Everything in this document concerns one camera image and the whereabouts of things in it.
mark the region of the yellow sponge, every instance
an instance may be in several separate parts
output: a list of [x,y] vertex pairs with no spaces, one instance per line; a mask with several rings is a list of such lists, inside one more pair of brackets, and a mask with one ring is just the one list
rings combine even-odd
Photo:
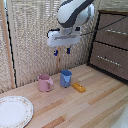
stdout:
[[83,93],[83,92],[85,92],[86,91],[86,89],[83,87],[83,86],[81,86],[79,83],[74,83],[74,84],[72,84],[72,87],[74,88],[74,89],[76,89],[78,92],[80,92],[80,93]]

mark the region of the wooden countertop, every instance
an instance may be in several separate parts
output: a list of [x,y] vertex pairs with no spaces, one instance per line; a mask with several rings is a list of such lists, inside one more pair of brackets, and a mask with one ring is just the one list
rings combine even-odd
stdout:
[[98,11],[102,13],[128,15],[128,8],[107,8]]
[[71,71],[72,83],[79,79],[86,92],[61,87],[57,74],[50,92],[40,92],[34,82],[0,98],[17,95],[32,102],[34,114],[25,128],[110,128],[128,103],[128,86],[86,65]]

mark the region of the wall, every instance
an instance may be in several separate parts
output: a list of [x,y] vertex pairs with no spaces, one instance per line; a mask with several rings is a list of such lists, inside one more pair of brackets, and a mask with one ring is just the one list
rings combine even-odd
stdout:
[[15,88],[5,6],[0,1],[0,93]]
[[[57,10],[60,0],[8,0],[8,15],[12,36],[17,85],[36,81],[41,73],[56,72],[57,57],[54,48],[47,46],[47,32],[59,28]],[[82,26],[82,33],[91,31],[92,22]],[[61,47],[61,62],[58,72],[86,63],[86,51],[90,35],[82,36],[80,43],[73,45],[71,54]]]
[[128,8],[128,0],[101,0],[101,8]]

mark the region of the white robot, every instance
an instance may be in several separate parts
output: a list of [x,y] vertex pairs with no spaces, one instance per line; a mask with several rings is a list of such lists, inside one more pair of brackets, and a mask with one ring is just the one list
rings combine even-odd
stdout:
[[94,16],[94,0],[61,0],[57,19],[61,28],[48,32],[47,45],[57,47],[76,44],[80,41],[81,25]]

